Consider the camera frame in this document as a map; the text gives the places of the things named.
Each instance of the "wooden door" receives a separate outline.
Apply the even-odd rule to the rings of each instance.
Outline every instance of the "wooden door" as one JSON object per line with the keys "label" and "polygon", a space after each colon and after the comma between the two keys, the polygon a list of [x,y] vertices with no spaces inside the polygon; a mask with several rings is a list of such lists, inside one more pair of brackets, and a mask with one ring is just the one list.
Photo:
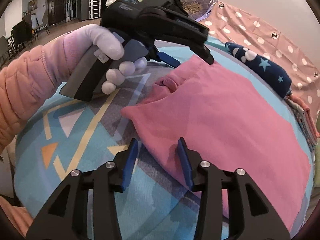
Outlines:
{"label": "wooden door", "polygon": [[66,0],[47,0],[48,24],[66,20]]}

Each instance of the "wall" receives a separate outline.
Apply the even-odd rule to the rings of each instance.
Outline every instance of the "wall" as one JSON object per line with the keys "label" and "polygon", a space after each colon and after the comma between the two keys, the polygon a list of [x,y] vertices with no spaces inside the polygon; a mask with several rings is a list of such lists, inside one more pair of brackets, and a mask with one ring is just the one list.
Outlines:
{"label": "wall", "polygon": [[0,18],[0,37],[1,36],[6,36],[5,23],[4,23],[4,14]]}
{"label": "wall", "polygon": [[[32,0],[22,0],[22,12],[28,10],[28,3]],[[38,8],[33,10],[32,13],[36,14],[36,17],[38,19],[39,25],[41,25],[43,15],[47,9],[47,0],[38,0]],[[71,15],[72,15],[72,6],[69,8],[69,5],[66,4],[66,17],[68,16],[68,9],[71,9]]]}
{"label": "wall", "polygon": [[[32,0],[22,0],[22,12],[28,11],[28,3],[30,1],[32,1]],[[32,11],[32,13],[36,14],[39,25],[42,24],[42,17],[44,15],[45,10],[46,10],[45,5],[46,5],[46,0],[38,0],[38,8]]]}
{"label": "wall", "polygon": [[305,0],[221,0],[248,11],[290,38],[320,67],[320,24]]}
{"label": "wall", "polygon": [[22,21],[22,0],[13,0],[4,11],[5,33],[9,37],[12,27]]}

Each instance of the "chair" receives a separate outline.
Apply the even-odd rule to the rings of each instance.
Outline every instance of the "chair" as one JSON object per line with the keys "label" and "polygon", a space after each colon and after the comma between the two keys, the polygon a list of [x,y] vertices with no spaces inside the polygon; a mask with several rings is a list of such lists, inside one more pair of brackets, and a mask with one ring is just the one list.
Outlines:
{"label": "chair", "polygon": [[6,40],[6,38],[4,36],[2,36],[0,38],[0,67],[2,67],[5,64],[5,58],[4,55],[8,53],[9,58],[10,57],[10,53],[9,53],[9,45],[8,45],[8,41]]}
{"label": "chair", "polygon": [[14,46],[17,52],[25,48],[24,43],[33,39],[32,28],[24,20],[12,28]]}
{"label": "chair", "polygon": [[49,35],[50,31],[48,29],[48,25],[49,25],[48,24],[48,12],[47,12],[47,10],[45,10],[43,17],[42,17],[42,24],[33,29],[33,32],[35,34],[35,38],[36,38],[36,36],[38,37],[38,32],[41,30],[42,27],[44,27],[45,31]]}

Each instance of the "gloved hand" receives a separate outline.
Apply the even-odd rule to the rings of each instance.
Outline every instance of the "gloved hand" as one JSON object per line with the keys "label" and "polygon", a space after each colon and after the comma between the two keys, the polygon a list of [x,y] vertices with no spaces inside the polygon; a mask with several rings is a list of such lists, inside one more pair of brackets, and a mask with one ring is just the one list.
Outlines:
{"label": "gloved hand", "polygon": [[[74,68],[92,45],[96,45],[113,60],[121,59],[124,55],[124,48],[119,40],[108,29],[96,24],[83,26],[64,35],[63,50],[67,68],[61,62],[64,59],[61,58],[61,52],[55,47],[54,41],[49,42],[43,51],[48,65],[47,69],[52,71],[51,76],[54,83],[57,82],[57,84],[68,80]],[[106,73],[107,81],[102,85],[102,92],[107,95],[112,93],[116,86],[124,82],[126,76],[146,66],[147,60],[143,57],[136,62],[122,62],[119,69],[109,69]]]}

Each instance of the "polka dot fabric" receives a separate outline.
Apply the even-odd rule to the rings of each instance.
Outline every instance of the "polka dot fabric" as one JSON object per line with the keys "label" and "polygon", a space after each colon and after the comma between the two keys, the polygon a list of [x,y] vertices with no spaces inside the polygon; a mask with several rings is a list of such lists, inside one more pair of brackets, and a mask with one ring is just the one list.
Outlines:
{"label": "polka dot fabric", "polygon": [[210,29],[209,35],[222,42],[245,46],[284,68],[292,79],[292,92],[310,107],[316,120],[320,109],[320,70],[284,34],[262,19],[221,1],[200,23]]}

